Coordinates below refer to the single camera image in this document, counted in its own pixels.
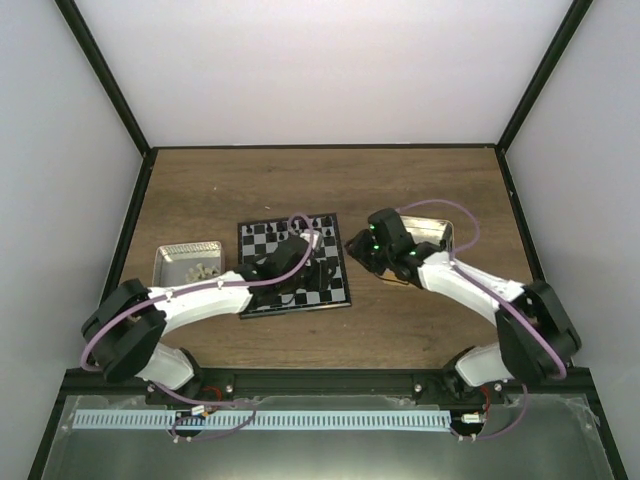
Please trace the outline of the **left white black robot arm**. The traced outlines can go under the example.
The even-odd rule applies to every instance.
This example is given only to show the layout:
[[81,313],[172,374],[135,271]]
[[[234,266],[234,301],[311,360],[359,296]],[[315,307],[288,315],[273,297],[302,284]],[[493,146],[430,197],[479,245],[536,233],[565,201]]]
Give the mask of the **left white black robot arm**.
[[290,235],[260,260],[209,280],[153,288],[138,279],[123,282],[81,327],[82,368],[111,383],[140,378],[169,390],[181,403],[196,402],[205,382],[196,361],[185,350],[162,344],[162,338],[211,317],[270,306],[299,289],[327,289],[336,268],[318,258],[321,246],[321,235],[307,231]]

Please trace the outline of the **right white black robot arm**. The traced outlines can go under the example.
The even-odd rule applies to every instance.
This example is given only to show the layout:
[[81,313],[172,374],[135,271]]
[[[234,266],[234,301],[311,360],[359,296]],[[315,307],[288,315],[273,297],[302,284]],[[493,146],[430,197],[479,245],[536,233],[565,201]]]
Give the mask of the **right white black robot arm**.
[[347,254],[370,273],[443,295],[495,327],[496,343],[470,347],[445,366],[451,400],[468,402],[491,382],[566,379],[582,342],[551,285],[489,274],[460,261],[458,250],[451,222],[394,208],[371,214],[367,228],[346,243]]

